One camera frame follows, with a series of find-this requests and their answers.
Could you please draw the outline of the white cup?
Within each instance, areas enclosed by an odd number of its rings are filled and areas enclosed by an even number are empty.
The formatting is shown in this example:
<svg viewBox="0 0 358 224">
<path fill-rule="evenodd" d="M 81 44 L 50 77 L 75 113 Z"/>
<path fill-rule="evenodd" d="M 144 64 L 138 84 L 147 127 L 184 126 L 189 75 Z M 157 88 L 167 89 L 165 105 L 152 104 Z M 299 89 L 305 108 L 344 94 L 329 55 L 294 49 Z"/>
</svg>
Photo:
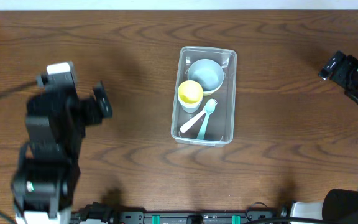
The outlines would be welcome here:
<svg viewBox="0 0 358 224">
<path fill-rule="evenodd" d="M 186 113 L 194 113 L 200 107 L 200 103 L 195 103 L 195 104 L 180 103 L 180 105 Z"/>
</svg>

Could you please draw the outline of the grey bowl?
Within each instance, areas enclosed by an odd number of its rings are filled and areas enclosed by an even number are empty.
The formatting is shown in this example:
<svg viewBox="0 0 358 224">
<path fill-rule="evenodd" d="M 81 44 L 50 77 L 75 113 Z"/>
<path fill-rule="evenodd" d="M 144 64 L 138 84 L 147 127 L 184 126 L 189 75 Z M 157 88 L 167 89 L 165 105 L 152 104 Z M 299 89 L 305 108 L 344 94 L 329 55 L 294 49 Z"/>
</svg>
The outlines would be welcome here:
<svg viewBox="0 0 358 224">
<path fill-rule="evenodd" d="M 223 84 L 224 71 L 214 60 L 201 59 L 189 67 L 188 79 L 198 82 L 203 90 L 213 90 Z"/>
</svg>

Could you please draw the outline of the yellow bowl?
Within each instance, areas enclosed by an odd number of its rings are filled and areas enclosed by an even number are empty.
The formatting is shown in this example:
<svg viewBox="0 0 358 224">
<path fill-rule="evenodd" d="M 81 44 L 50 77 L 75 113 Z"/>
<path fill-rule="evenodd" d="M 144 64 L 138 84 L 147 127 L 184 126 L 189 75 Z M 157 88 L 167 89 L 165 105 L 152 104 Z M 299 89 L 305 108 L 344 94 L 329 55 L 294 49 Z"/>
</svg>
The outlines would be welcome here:
<svg viewBox="0 0 358 224">
<path fill-rule="evenodd" d="M 213 90 L 203 90 L 203 96 L 209 96 L 212 95 L 213 93 L 217 92 L 220 89 L 221 86 L 218 86 L 217 88 L 213 89 Z"/>
</svg>

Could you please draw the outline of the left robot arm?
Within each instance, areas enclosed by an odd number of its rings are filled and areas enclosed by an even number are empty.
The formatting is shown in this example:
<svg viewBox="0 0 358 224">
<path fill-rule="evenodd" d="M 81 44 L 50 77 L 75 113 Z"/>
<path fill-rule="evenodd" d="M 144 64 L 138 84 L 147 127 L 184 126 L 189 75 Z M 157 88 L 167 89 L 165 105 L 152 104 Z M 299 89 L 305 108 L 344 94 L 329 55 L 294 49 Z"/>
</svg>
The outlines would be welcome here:
<svg viewBox="0 0 358 224">
<path fill-rule="evenodd" d="M 20 149 L 11 182 L 17 223 L 70 222 L 85 129 L 111 116 L 101 82 L 88 98 L 79 98 L 75 86 L 66 85 L 28 100 L 29 140 Z"/>
</svg>

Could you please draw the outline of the yellow cup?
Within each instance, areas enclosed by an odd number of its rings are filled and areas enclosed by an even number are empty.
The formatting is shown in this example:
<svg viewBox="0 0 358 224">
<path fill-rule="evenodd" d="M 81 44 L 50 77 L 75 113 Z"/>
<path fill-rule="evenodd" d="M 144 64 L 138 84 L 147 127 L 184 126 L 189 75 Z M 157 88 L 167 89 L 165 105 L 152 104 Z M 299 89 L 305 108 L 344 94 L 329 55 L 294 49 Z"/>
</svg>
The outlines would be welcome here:
<svg viewBox="0 0 358 224">
<path fill-rule="evenodd" d="M 178 98 L 185 105 L 197 105 L 203 99 L 202 86 L 193 80 L 187 80 L 178 87 Z"/>
</svg>

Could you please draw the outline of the white plastic fork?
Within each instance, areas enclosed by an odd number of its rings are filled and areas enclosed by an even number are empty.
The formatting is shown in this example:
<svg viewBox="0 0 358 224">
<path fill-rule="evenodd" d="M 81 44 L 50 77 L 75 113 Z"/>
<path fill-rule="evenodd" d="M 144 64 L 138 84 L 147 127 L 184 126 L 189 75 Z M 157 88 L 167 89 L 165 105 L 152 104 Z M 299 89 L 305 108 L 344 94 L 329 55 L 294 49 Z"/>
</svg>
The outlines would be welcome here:
<svg viewBox="0 0 358 224">
<path fill-rule="evenodd" d="M 180 127 L 180 131 L 182 133 L 187 132 L 196 122 L 199 120 L 202 115 L 209 114 L 212 112 L 212 108 L 207 108 L 206 106 L 193 118 L 191 118 L 189 121 L 187 121 L 184 125 Z"/>
</svg>

